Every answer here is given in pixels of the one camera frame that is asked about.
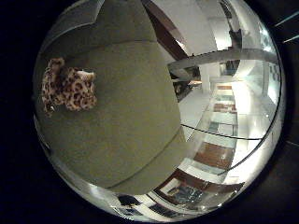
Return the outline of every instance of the white wall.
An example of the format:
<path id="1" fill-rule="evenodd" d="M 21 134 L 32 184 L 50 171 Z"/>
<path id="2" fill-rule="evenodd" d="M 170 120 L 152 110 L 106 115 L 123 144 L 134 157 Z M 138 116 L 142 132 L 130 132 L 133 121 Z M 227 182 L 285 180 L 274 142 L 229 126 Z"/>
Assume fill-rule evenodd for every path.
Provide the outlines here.
<path id="1" fill-rule="evenodd" d="M 220 3 L 216 0 L 197 0 L 196 2 L 206 15 L 207 21 L 211 26 L 217 49 L 222 50 L 231 47 L 232 39 L 229 35 L 230 27 Z"/>
<path id="2" fill-rule="evenodd" d="M 176 25 L 194 55 L 217 50 L 206 15 L 196 0 L 152 0 Z"/>

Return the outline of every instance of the green upholstered chair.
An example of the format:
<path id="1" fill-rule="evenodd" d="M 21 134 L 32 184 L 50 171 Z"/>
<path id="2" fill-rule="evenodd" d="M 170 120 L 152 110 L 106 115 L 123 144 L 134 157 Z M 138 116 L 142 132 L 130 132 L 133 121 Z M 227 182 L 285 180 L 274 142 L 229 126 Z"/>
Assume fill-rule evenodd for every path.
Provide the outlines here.
<path id="1" fill-rule="evenodd" d="M 51 118 L 46 116 L 41 83 L 48 61 L 57 57 L 66 67 L 96 73 L 93 109 L 74 112 L 59 105 Z M 34 97 L 40 131 L 52 153 L 94 185 L 148 193 L 185 157 L 171 79 L 138 0 L 105 1 L 94 23 L 53 38 L 36 60 Z"/>

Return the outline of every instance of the wooden panel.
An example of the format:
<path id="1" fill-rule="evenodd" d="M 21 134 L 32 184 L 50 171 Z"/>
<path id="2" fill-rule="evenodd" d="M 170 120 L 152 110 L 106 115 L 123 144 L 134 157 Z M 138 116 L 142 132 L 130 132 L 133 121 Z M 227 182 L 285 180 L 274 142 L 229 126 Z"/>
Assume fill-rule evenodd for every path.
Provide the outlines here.
<path id="1" fill-rule="evenodd" d="M 233 184 L 233 185 L 223 185 L 223 184 L 214 184 L 205 180 L 202 180 L 200 178 L 196 178 L 192 175 L 189 175 L 179 169 L 177 169 L 173 174 L 167 178 L 161 186 L 159 186 L 157 189 L 154 191 L 158 193 L 159 195 L 163 195 L 165 199 L 168 200 L 168 196 L 163 194 L 160 189 L 163 188 L 165 185 L 167 185 L 173 178 L 178 179 L 181 181 L 183 184 L 186 184 L 190 187 L 199 189 L 203 192 L 214 192 L 214 193 L 229 193 L 229 192 L 234 192 L 239 191 L 244 183 L 241 184 Z"/>
<path id="2" fill-rule="evenodd" d="M 214 112 L 236 114 L 236 108 L 235 105 L 214 104 Z"/>
<path id="3" fill-rule="evenodd" d="M 226 170 L 233 161 L 234 153 L 233 148 L 203 142 L 193 159 L 205 165 Z"/>
<path id="4" fill-rule="evenodd" d="M 147 8 L 146 10 L 159 44 L 177 61 L 188 58 L 186 52 L 180 47 L 176 39 L 167 31 L 164 25 Z"/>
<path id="5" fill-rule="evenodd" d="M 142 0 L 142 4 L 146 7 L 146 9 L 148 11 L 150 11 L 152 13 L 152 15 L 154 15 L 163 24 L 163 26 L 168 31 L 172 31 L 172 30 L 177 29 L 177 27 L 175 26 L 175 24 L 152 1 L 150 1 L 150 0 L 146 0 L 146 1 Z"/>
<path id="6" fill-rule="evenodd" d="M 232 86 L 218 86 L 217 89 L 218 90 L 231 90 Z"/>

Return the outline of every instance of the leopard plush toy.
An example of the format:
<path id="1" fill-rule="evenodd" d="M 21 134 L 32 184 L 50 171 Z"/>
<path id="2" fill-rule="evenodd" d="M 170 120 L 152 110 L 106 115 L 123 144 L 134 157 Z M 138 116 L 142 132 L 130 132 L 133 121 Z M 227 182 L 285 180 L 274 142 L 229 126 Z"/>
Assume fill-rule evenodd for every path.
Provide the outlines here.
<path id="1" fill-rule="evenodd" d="M 72 111 L 91 109 L 96 104 L 94 96 L 95 73 L 70 67 L 63 76 L 64 59 L 51 59 L 42 81 L 44 111 L 51 117 L 56 105 L 65 105 Z"/>

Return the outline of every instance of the black background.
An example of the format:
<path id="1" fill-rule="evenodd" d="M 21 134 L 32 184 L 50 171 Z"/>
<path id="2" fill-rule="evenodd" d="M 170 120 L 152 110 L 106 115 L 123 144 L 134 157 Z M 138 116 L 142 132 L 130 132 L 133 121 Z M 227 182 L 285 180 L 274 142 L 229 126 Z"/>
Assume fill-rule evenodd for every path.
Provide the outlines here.
<path id="1" fill-rule="evenodd" d="M 74 1 L 0 1 L 0 223 L 122 223 L 82 200 L 54 172 L 37 142 L 31 104 L 37 52 Z M 214 213 L 185 223 L 299 223 L 299 10 L 297 0 L 248 0 L 278 45 L 287 78 L 287 116 L 274 156 L 253 184 Z"/>

